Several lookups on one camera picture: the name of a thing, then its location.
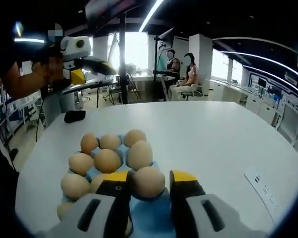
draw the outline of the ceiling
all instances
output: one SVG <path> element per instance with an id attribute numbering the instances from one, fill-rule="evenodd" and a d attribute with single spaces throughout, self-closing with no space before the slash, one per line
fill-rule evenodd
<path id="1" fill-rule="evenodd" d="M 128 1 L 134 1 L 133 6 L 138 7 L 126 14 L 127 31 L 138 31 L 155 1 Z M 33 10 L 20 15 L 25 35 L 46 34 L 47 29 L 55 22 L 61 24 L 65 31 L 87 23 L 84 6 L 88 0 L 46 0 L 44 4 L 38 0 L 30 2 Z M 220 44 L 214 41 L 214 48 L 266 57 L 298 71 L 298 5 L 269 6 L 266 2 L 256 3 L 247 6 L 245 2 L 234 1 L 224 4 L 201 0 L 164 0 L 145 31 L 159 35 L 175 27 L 176 35 L 184 38 L 200 33 L 212 39 L 252 37 L 269 40 L 292 48 L 295 52 L 276 44 L 245 39 L 220 40 Z M 109 18 L 103 18 L 98 21 L 101 22 L 101 27 L 96 28 L 97 24 L 89 29 L 83 27 L 85 29 L 73 32 L 72 35 L 101 36 L 119 30 L 119 21 L 105 25 L 108 20 Z M 249 56 L 243 56 L 245 60 L 232 54 L 228 56 L 242 64 L 284 78 L 286 69 L 274 63 Z M 289 75 L 298 80 L 298 76 L 291 73 Z"/>

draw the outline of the led light strip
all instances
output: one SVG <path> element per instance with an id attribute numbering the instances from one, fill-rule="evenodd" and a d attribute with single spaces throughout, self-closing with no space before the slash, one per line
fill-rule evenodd
<path id="1" fill-rule="evenodd" d="M 221 53 L 224 53 L 224 54 L 237 54 L 237 55 L 244 55 L 244 56 L 252 56 L 252 57 L 256 57 L 256 58 L 260 58 L 262 60 L 267 60 L 267 61 L 270 61 L 270 62 L 273 62 L 273 63 L 276 63 L 286 69 L 288 69 L 289 71 L 293 72 L 294 74 L 298 75 L 298 72 L 297 71 L 294 71 L 292 68 L 289 68 L 288 66 L 282 64 L 282 63 L 279 63 L 277 61 L 274 61 L 272 59 L 268 59 L 268 58 L 265 58 L 265 57 L 261 57 L 261 56 L 256 56 L 256 55 L 252 55 L 252 54 L 247 54 L 247 53 L 241 53 L 241 52 L 231 52 L 231 51 L 220 51 Z"/>
<path id="2" fill-rule="evenodd" d="M 153 5 L 150 12 L 148 13 L 148 16 L 145 18 L 143 24 L 141 25 L 141 27 L 139 29 L 139 32 L 142 32 L 144 30 L 144 28 L 148 24 L 150 18 L 153 16 L 155 11 L 157 11 L 158 7 L 161 5 L 162 2 L 163 2 L 163 0 L 156 0 L 155 4 Z"/>
<path id="3" fill-rule="evenodd" d="M 39 39 L 31 39 L 31 38 L 15 38 L 14 42 L 36 42 L 36 43 L 44 43 L 44 40 Z"/>
<path id="4" fill-rule="evenodd" d="M 263 71 L 263 70 L 261 70 L 261 69 L 253 68 L 253 67 L 246 66 L 246 65 L 243 65 L 243 67 L 245 67 L 245 68 L 251 68 L 251 69 L 253 69 L 253 70 L 257 70 L 257 71 L 259 71 L 259 72 L 266 73 L 266 74 L 268 74 L 268 75 L 270 75 L 270 76 L 273 76 L 273 77 L 275 77 L 276 79 L 279 79 L 280 81 L 284 82 L 284 83 L 287 84 L 288 86 L 292 87 L 294 90 L 296 90 L 296 91 L 298 92 L 298 89 L 297 89 L 296 87 L 294 87 L 291 83 L 288 83 L 287 81 L 285 81 L 284 79 L 282 79 L 282 78 L 280 78 L 280 77 L 278 77 L 278 76 L 276 76 L 276 75 L 273 75 L 273 74 L 271 74 L 271 73 L 269 73 L 269 72 L 266 72 L 266 71 Z"/>

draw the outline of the white table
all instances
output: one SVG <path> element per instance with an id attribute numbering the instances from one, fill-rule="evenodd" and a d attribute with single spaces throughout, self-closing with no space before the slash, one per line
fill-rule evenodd
<path id="1" fill-rule="evenodd" d="M 16 211 L 32 232 L 59 222 L 60 181 L 68 170 L 68 158 L 79 150 L 88 132 L 143 130 L 167 186 L 170 170 L 192 173 L 206 193 L 216 194 L 235 208 L 252 229 L 268 232 L 273 223 L 244 177 L 248 169 L 255 168 L 265 178 L 281 214 L 298 192 L 297 152 L 275 129 L 236 103 L 131 104 L 87 111 L 83 121 L 73 124 L 63 119 L 60 115 L 46 129 L 19 177 Z"/>

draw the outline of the egg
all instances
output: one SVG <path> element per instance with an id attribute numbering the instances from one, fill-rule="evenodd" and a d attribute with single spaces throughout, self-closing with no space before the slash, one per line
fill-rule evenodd
<path id="1" fill-rule="evenodd" d="M 115 134 L 103 135 L 99 140 L 101 149 L 109 149 L 115 151 L 121 145 L 121 140 Z"/>
<path id="2" fill-rule="evenodd" d="M 99 186 L 103 182 L 106 175 L 107 174 L 99 174 L 92 179 L 92 181 L 90 183 L 90 192 L 91 193 L 96 193 L 96 191 L 98 190 Z"/>
<path id="3" fill-rule="evenodd" d="M 122 161 L 116 152 L 103 149 L 94 156 L 94 165 L 102 173 L 110 174 L 119 169 Z"/>
<path id="4" fill-rule="evenodd" d="M 87 171 L 94 165 L 94 160 L 87 154 L 78 153 L 70 157 L 69 165 L 74 173 L 86 176 Z"/>
<path id="5" fill-rule="evenodd" d="M 61 203 L 57 209 L 56 213 L 60 219 L 60 221 L 63 219 L 64 215 L 66 214 L 67 210 L 73 205 L 73 202 L 63 202 Z"/>
<path id="6" fill-rule="evenodd" d="M 124 145 L 132 147 L 136 142 L 140 140 L 147 141 L 146 134 L 141 130 L 130 130 L 124 137 Z"/>
<path id="7" fill-rule="evenodd" d="M 152 164 L 152 148 L 149 142 L 138 141 L 128 151 L 127 163 L 137 171 Z"/>
<path id="8" fill-rule="evenodd" d="M 126 231 L 125 231 L 125 236 L 126 237 L 130 235 L 130 232 L 131 232 L 132 228 L 133 228 L 133 224 L 130 221 L 130 218 L 128 218 L 127 227 L 126 227 Z"/>
<path id="9" fill-rule="evenodd" d="M 90 191 L 90 183 L 77 174 L 66 174 L 61 181 L 64 195 L 71 200 L 78 200 Z"/>
<path id="10" fill-rule="evenodd" d="M 85 134 L 80 142 L 81 151 L 87 155 L 90 155 L 92 150 L 94 150 L 98 146 L 98 140 L 92 133 Z"/>
<path id="11" fill-rule="evenodd" d="M 134 192 L 143 198 L 155 198 L 165 188 L 163 173 L 156 167 L 144 167 L 133 175 Z"/>

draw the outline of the blue egg tray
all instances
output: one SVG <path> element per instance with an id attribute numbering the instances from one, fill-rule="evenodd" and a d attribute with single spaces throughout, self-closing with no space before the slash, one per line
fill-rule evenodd
<path id="1" fill-rule="evenodd" d="M 123 142 L 125 135 L 118 135 L 120 140 Z M 122 166 L 117 170 L 125 171 L 132 170 L 128 167 L 127 154 L 130 148 L 125 146 L 123 143 L 116 150 L 116 153 L 122 160 Z M 94 149 L 90 156 L 94 157 L 100 148 Z M 157 167 L 158 164 L 154 161 L 151 166 Z M 86 175 L 86 179 L 91 182 L 92 178 L 96 175 L 101 174 L 101 171 L 92 167 Z M 70 201 L 63 195 L 63 202 Z M 171 201 L 170 196 L 165 191 L 153 201 L 142 201 L 131 196 L 130 203 L 130 218 L 133 223 L 132 233 L 129 235 L 130 238 L 175 238 L 175 229 L 171 220 Z"/>

